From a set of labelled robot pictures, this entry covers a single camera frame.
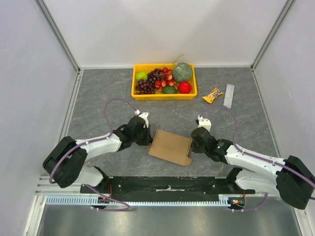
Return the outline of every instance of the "green apple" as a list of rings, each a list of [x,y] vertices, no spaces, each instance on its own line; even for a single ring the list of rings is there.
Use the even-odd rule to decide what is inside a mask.
[[[148,79],[148,75],[146,72],[144,71],[140,71],[136,74],[136,80],[139,81],[139,80],[147,80]]]

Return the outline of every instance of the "avocado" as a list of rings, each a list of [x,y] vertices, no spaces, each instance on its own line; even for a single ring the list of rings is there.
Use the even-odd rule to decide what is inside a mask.
[[[162,93],[164,94],[174,94],[177,93],[177,90],[172,86],[166,86],[162,89]]]

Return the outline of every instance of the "white toothed rail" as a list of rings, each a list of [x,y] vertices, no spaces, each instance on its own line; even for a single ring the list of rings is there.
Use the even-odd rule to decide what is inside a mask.
[[[211,202],[125,202],[130,206],[167,206],[167,207],[229,207],[228,197],[219,197],[219,201]],[[47,196],[47,205],[82,205],[82,206],[122,206],[118,203],[100,203],[98,196]]]

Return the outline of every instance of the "green fruit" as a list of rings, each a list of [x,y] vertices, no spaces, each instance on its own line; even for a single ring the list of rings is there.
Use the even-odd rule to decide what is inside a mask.
[[[148,75],[146,72],[144,71],[140,71],[136,74],[136,80],[139,81],[139,80],[147,80],[148,79]]]
[[[174,94],[177,93],[177,90],[173,86],[166,86],[162,89],[164,94]]]
[[[187,63],[178,63],[173,70],[173,77],[176,82],[188,81],[192,76],[192,67]]]

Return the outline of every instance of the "white panel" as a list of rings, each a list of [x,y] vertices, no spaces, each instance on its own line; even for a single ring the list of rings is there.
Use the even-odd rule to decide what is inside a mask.
[[[315,1],[298,0],[261,60],[257,80],[283,158],[315,174]],[[315,202],[309,203],[315,220]]]
[[[20,236],[75,72],[33,0],[0,7],[0,228]]]
[[[285,0],[46,0],[81,67],[249,65]]]

